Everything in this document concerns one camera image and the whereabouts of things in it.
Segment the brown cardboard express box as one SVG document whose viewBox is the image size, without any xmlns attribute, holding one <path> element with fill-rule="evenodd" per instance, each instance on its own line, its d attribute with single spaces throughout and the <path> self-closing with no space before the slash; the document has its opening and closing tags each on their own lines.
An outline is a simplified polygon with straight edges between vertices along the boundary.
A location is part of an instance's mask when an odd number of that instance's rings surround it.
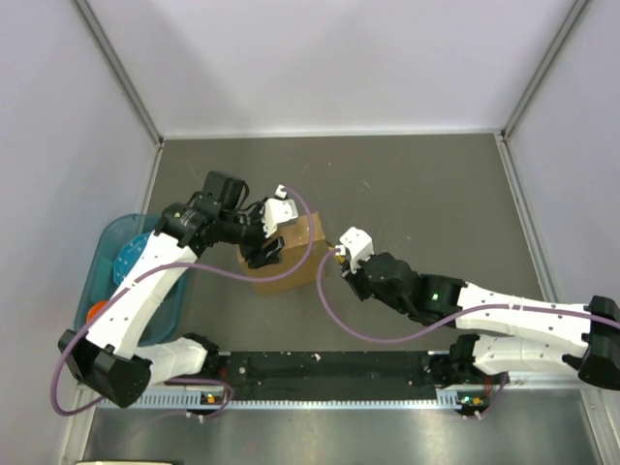
<svg viewBox="0 0 620 465">
<path fill-rule="evenodd" d="M 277 281 L 268 283 L 253 283 L 254 290 L 260 296 L 277 295 L 316 281 L 316 274 L 321 259 L 327 252 L 327 242 L 322 222 L 318 212 L 312 214 L 314 238 L 311 241 L 311 254 L 307 260 L 293 274 Z M 237 247 L 237 260 L 244 274 L 254 278 L 264 278 L 282 274 L 297 264 L 304 256 L 308 246 L 308 221 L 305 215 L 299 217 L 294 224 L 278 230 L 279 236 L 285 241 L 285 247 L 280 250 L 281 262 L 259 269 L 250 269 L 241 256 Z"/>
</svg>

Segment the yellow utility knife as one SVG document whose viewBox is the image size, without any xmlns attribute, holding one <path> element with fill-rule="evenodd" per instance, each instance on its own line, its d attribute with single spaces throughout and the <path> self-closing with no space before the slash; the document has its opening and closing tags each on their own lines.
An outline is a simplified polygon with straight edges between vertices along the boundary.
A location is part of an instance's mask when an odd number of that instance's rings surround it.
<svg viewBox="0 0 620 465">
<path fill-rule="evenodd" d="M 332 257 L 337 261 L 340 266 L 345 265 L 348 262 L 347 259 L 347 249 L 342 244 L 337 245 L 327 245 L 328 252 L 332 255 Z"/>
</svg>

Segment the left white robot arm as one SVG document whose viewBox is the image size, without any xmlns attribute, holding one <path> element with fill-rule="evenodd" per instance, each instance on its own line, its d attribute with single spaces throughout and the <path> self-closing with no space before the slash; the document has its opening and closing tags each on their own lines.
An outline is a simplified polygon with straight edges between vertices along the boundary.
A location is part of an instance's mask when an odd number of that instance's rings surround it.
<svg viewBox="0 0 620 465">
<path fill-rule="evenodd" d="M 279 227 L 297 218 L 292 192 L 278 186 L 248 207 L 245 181 L 220 171 L 207 174 L 201 190 L 163 210 L 137 261 L 104 307 L 58 346 L 71 374 L 118 407 L 134 404 L 150 387 L 189 375 L 209 384 L 219 375 L 216 346 L 191 334 L 143 347 L 140 339 L 170 290 L 202 253 L 217 243 L 244 250 L 248 261 L 269 264 Z"/>
</svg>

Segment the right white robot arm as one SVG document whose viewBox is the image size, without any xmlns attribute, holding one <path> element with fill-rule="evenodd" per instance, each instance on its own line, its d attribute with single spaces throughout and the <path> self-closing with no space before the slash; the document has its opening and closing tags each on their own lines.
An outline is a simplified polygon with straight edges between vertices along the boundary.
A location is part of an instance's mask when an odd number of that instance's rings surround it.
<svg viewBox="0 0 620 465">
<path fill-rule="evenodd" d="M 619 306 L 609 297 L 566 304 L 501 294 L 419 274 L 389 253 L 356 262 L 339 254 L 336 260 L 360 300 L 379 300 L 425 327 L 461 330 L 449 362 L 463 383 L 521 371 L 570 374 L 596 388 L 619 388 Z"/>
</svg>

